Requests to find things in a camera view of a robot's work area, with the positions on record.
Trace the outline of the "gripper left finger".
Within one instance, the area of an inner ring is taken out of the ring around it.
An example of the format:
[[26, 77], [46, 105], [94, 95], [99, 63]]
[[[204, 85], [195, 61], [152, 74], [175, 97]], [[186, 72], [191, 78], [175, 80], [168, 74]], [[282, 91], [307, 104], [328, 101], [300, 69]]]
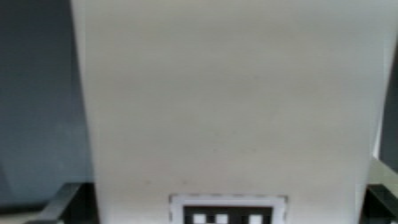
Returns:
[[24, 224], [97, 224], [97, 200], [92, 183], [67, 183]]

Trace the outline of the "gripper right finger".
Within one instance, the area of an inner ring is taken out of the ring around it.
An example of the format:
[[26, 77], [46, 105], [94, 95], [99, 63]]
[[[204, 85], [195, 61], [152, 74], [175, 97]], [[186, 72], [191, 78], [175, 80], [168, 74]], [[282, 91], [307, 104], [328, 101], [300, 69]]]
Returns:
[[360, 224], [398, 224], [398, 197], [382, 184], [366, 187]]

